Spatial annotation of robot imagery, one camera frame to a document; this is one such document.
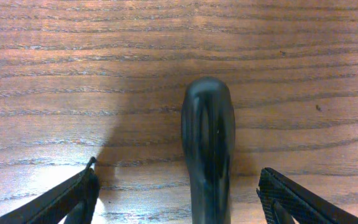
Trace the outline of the black yellow screwdriver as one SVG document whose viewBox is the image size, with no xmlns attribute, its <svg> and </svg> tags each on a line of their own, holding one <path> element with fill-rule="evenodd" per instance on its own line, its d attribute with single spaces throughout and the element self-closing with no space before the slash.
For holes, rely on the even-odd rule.
<svg viewBox="0 0 358 224">
<path fill-rule="evenodd" d="M 186 88 L 181 144 L 190 177 L 193 223 L 230 223 L 230 173 L 236 124 L 227 85 L 203 77 Z"/>
</svg>

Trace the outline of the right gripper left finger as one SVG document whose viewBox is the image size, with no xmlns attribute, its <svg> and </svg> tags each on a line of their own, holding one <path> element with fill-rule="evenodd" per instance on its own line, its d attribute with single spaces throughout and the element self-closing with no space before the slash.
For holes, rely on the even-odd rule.
<svg viewBox="0 0 358 224">
<path fill-rule="evenodd" d="M 58 184 L 29 203 L 0 217 L 0 223 L 91 223 L 100 184 L 91 166 Z"/>
</svg>

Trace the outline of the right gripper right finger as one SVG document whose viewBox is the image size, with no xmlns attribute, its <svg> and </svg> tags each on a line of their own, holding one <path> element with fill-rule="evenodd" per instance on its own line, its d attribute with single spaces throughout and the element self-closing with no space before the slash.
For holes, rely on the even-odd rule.
<svg viewBox="0 0 358 224">
<path fill-rule="evenodd" d="M 270 167 L 261 170 L 257 195 L 267 223 L 358 223 L 358 217 Z"/>
</svg>

